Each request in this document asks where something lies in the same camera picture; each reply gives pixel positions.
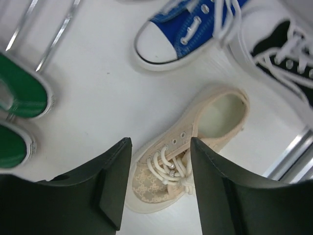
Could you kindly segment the green sneaker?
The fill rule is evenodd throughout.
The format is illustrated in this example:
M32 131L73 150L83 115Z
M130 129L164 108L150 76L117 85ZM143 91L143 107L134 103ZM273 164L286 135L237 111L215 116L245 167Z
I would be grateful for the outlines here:
M21 63L0 54L0 108L21 118L39 118L55 103L49 83Z
M25 164L36 153L32 134L11 122L0 121L0 172L8 174Z

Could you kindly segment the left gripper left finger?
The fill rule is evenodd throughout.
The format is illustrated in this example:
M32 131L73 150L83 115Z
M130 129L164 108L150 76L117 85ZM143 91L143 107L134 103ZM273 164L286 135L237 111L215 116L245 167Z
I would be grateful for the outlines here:
M0 177L3 235L113 235L120 230L132 156L123 138L50 181Z

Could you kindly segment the blue sneaker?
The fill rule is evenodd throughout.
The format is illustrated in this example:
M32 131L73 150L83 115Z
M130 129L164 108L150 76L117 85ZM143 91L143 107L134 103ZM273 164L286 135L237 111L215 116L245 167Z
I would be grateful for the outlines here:
M213 43L227 45L242 21L244 0L171 0L134 39L134 57L149 71L169 71L195 59Z

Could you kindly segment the beige lace sneaker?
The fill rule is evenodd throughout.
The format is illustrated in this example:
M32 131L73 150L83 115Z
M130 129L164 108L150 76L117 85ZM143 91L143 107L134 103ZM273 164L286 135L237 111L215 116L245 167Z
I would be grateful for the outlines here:
M199 138L219 152L242 130L249 110L242 89L213 84L202 90L174 125L133 154L126 207L154 213L184 195L195 195L191 139Z

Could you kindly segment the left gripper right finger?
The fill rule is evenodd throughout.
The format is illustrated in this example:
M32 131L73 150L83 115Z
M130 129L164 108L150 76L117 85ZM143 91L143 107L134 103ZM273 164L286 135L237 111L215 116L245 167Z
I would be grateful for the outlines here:
M312 234L312 180L285 184L262 177L195 137L190 150L204 235Z

